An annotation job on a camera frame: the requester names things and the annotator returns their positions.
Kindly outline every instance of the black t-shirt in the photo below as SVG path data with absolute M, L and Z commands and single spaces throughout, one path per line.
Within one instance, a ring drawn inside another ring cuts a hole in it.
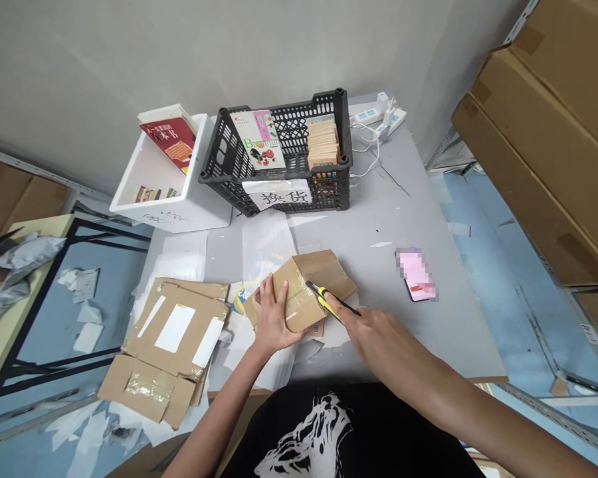
M 382 384 L 292 385 L 257 410 L 229 477 L 483 477 L 453 436 Z

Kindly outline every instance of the black plastic crate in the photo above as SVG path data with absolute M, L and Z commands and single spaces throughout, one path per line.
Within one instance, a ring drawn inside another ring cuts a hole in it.
M 247 217 L 260 211 L 244 191 L 241 185 L 244 181 L 307 179 L 312 204 L 284 203 L 272 206 L 285 212 L 348 209 L 352 167 L 348 93 L 343 88 L 337 88 L 317 93 L 312 97 L 312 101 L 259 110 L 270 110 L 272 114 L 286 167 L 255 171 L 231 119 L 231 113 L 251 109 L 248 106 L 221 108 L 215 122 L 213 139 L 201 168 L 199 182 L 208 184 Z M 338 165 L 319 166 L 310 171 L 305 119 L 328 113 L 334 113 L 342 155 Z

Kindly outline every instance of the white box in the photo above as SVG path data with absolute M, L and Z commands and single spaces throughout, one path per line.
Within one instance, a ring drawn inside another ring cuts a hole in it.
M 233 206 L 197 181 L 215 125 L 207 114 L 192 118 L 198 130 L 188 174 L 184 175 L 142 132 L 111 202 L 111 212 L 168 232 L 215 229 L 231 223 Z M 173 188 L 179 196 L 135 202 L 141 186 L 161 189 L 163 197 Z

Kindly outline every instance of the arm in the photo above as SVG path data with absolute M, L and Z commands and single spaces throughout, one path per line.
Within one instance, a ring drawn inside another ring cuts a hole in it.
M 358 317 L 332 295 L 327 300 L 378 379 L 440 429 L 517 477 L 598 477 L 596 465 L 469 383 L 392 314 L 362 307 Z
M 237 420 L 259 373 L 270 357 L 297 343 L 303 333 L 286 327 L 284 309 L 288 283 L 281 297 L 274 297 L 272 274 L 255 291 L 255 308 L 259 316 L 254 343 L 237 365 L 228 381 L 173 459 L 163 478 L 209 477 L 215 472 L 228 446 Z

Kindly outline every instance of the hand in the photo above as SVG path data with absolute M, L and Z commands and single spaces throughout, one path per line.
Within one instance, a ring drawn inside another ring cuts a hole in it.
M 392 314 L 360 307 L 358 315 L 331 294 L 326 301 L 346 326 L 359 355 L 376 377 L 400 399 L 410 403 L 416 388 L 429 390 L 443 366 Z
M 288 281 L 275 299 L 272 274 L 264 279 L 254 292 L 254 309 L 257 312 L 257 333 L 252 347 L 269 359 L 276 351 L 296 344 L 306 334 L 305 331 L 291 332 L 286 326 L 286 296 Z

